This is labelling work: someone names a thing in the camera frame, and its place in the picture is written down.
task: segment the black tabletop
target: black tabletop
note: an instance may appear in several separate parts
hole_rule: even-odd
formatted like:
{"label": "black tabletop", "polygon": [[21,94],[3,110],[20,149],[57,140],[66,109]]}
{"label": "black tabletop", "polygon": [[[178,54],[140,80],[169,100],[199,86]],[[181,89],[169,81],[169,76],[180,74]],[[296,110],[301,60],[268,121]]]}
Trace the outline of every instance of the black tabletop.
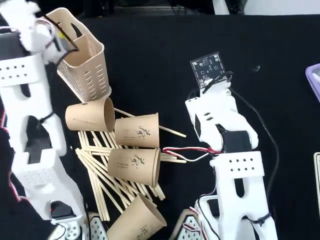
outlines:
{"label": "black tabletop", "polygon": [[[320,234],[313,161],[313,154],[320,150],[320,104],[305,76],[308,66],[320,63],[320,15],[111,17],[82,21],[105,45],[114,106],[134,115],[158,112],[161,125],[187,134],[182,138],[161,130],[161,147],[199,145],[184,103],[197,87],[190,60],[219,52],[225,69],[234,72],[232,87],[260,112],[279,146],[280,165],[269,201],[279,239]],[[52,105],[64,119],[66,107],[79,100],[55,73],[51,74],[53,67],[48,71]],[[267,184],[276,160],[275,150],[257,116],[236,101],[239,112],[258,133]],[[68,146],[80,146],[76,132],[66,130],[65,136]],[[7,176],[13,154],[2,129],[0,140],[3,239],[45,239],[52,230],[50,223],[41,220],[26,202],[14,202]],[[71,150],[61,160],[89,210],[96,211],[85,168]],[[153,239],[168,239],[182,210],[193,206],[200,194],[210,192],[214,178],[209,159],[188,164],[161,163],[159,184],[166,199],[155,203],[168,227]],[[112,204],[108,206],[110,226],[119,214]]]}

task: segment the circuit board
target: circuit board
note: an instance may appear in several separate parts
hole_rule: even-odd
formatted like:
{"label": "circuit board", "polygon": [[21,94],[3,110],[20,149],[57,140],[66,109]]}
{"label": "circuit board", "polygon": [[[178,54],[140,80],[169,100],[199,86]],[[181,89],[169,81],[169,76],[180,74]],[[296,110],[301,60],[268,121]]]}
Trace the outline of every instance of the circuit board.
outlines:
{"label": "circuit board", "polygon": [[190,63],[200,89],[225,72],[218,52],[191,60]]}

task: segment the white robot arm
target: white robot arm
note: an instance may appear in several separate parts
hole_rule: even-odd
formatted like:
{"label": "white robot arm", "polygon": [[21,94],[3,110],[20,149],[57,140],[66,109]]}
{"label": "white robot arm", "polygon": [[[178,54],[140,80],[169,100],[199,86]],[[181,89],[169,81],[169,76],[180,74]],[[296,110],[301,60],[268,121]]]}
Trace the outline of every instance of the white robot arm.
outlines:
{"label": "white robot arm", "polygon": [[[66,154],[67,146],[61,120],[53,112],[45,70],[46,64],[59,63],[69,50],[50,21],[35,17],[39,10],[34,2],[0,0],[0,13],[9,25],[0,30],[12,30],[0,34],[4,46],[0,51],[0,95],[7,114],[9,142],[15,151],[12,171],[36,212],[65,229],[61,238],[85,240],[88,228],[83,197],[59,158]],[[22,84],[28,85],[30,97],[23,94]],[[39,120],[52,146],[43,149],[34,163],[30,163],[30,154],[26,152],[29,116]],[[53,202],[68,205],[72,214],[53,218]]]}
{"label": "white robot arm", "polygon": [[[199,140],[221,152],[210,161],[217,194],[205,194],[195,203],[199,226],[204,228],[202,236],[209,240],[255,240],[254,227],[259,239],[277,240],[267,203],[261,153],[252,151],[258,146],[258,135],[238,113],[230,89],[232,75],[226,77],[218,53],[196,59],[191,65],[200,96],[188,99],[185,105]],[[237,195],[236,179],[243,181],[242,197]],[[219,217],[213,217],[210,200],[218,201]]]}

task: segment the beige plastic basket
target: beige plastic basket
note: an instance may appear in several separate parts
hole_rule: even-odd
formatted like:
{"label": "beige plastic basket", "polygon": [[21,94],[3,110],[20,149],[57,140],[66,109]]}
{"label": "beige plastic basket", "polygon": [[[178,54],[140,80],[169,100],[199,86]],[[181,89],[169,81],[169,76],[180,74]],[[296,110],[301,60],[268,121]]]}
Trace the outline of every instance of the beige plastic basket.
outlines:
{"label": "beige plastic basket", "polygon": [[[82,102],[108,97],[111,87],[104,54],[105,46],[68,9],[60,7],[47,16],[55,21],[79,48],[79,51],[70,53],[59,64],[58,75]],[[75,29],[82,34],[80,37],[77,37]]]}

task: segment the paper cup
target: paper cup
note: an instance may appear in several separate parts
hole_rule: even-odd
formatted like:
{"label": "paper cup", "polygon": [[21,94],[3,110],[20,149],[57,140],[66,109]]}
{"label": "paper cup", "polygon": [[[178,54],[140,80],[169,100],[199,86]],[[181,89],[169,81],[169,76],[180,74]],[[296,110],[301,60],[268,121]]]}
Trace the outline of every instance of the paper cup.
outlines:
{"label": "paper cup", "polygon": [[68,106],[65,122],[74,131],[112,132],[115,126],[115,109],[109,97]]}
{"label": "paper cup", "polygon": [[113,149],[108,161],[112,177],[156,187],[160,169],[160,149]]}
{"label": "paper cup", "polygon": [[118,145],[159,148],[158,113],[117,119],[114,133]]}
{"label": "paper cup", "polygon": [[108,240],[146,240],[167,226],[157,208],[139,194],[106,232]]}

